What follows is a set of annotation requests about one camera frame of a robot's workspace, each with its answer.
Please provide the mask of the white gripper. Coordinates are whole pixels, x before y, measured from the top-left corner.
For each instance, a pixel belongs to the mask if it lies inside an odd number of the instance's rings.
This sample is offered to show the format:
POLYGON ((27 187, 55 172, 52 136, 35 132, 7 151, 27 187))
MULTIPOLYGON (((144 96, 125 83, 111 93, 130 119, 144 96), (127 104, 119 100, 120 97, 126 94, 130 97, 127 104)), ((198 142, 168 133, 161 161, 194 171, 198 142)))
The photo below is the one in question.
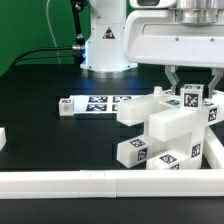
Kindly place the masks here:
POLYGON ((177 66, 212 68, 211 98, 224 76, 224 0, 129 0, 124 53, 131 62, 165 66, 176 94, 177 66))

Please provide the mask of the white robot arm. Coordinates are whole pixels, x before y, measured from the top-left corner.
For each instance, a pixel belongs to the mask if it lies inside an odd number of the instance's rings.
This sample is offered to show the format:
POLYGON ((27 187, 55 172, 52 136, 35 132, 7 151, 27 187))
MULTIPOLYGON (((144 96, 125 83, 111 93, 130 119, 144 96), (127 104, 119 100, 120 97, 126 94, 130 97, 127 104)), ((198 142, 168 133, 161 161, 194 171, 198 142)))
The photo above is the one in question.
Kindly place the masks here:
POLYGON ((172 86, 180 66, 224 77, 224 0, 90 0, 83 69, 105 77, 138 63, 163 65, 172 86))

